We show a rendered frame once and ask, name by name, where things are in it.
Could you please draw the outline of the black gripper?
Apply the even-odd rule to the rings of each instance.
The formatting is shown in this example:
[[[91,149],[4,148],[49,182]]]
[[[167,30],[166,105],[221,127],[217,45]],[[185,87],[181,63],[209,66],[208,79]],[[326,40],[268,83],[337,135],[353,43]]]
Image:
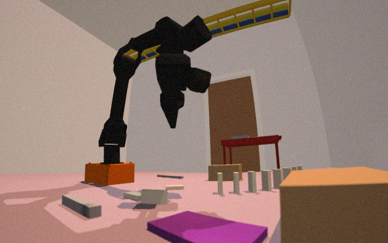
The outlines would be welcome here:
[[[155,59],[156,76],[162,93],[160,103],[171,129],[176,127],[178,110],[184,106],[181,87],[188,81],[190,57],[174,52],[161,53]]]

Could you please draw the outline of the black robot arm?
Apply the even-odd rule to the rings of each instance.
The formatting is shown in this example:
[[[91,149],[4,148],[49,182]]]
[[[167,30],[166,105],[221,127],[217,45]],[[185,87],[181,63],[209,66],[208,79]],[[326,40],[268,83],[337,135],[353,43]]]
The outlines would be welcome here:
[[[141,53],[145,49],[160,45],[156,52],[183,53],[183,50],[193,52],[212,39],[212,34],[197,15],[184,27],[172,20],[163,17],[156,22],[155,28],[131,38],[129,43],[121,47],[114,58],[113,72],[116,76],[110,117],[104,124],[98,141],[99,147],[104,147],[104,162],[101,164],[123,164],[120,162],[120,147],[125,147],[127,125],[123,120],[129,79],[135,74],[141,63]],[[130,49],[138,52],[137,59],[123,55]],[[186,87],[194,92],[205,93],[210,86],[211,73],[198,68],[191,68],[188,81],[180,91]],[[118,145],[106,145],[118,144]]]

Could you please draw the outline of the magenta flat block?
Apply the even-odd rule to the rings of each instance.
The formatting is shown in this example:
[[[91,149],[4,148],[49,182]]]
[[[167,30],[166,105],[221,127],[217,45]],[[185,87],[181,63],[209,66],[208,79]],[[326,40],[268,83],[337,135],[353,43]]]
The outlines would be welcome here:
[[[185,211],[147,222],[147,230],[172,243],[262,243],[268,227]]]

